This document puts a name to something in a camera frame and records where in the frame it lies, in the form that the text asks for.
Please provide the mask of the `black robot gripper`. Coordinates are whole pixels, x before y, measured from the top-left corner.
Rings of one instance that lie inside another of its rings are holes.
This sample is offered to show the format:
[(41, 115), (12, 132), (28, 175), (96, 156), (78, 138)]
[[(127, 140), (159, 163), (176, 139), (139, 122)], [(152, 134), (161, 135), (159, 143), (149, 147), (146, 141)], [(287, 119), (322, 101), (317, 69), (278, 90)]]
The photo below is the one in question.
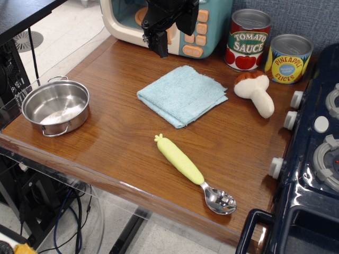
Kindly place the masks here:
[(141, 27), (144, 29), (143, 40), (149, 49), (161, 58), (168, 56), (166, 30), (174, 23), (187, 35), (192, 35), (199, 12), (199, 1), (147, 1), (148, 10)]

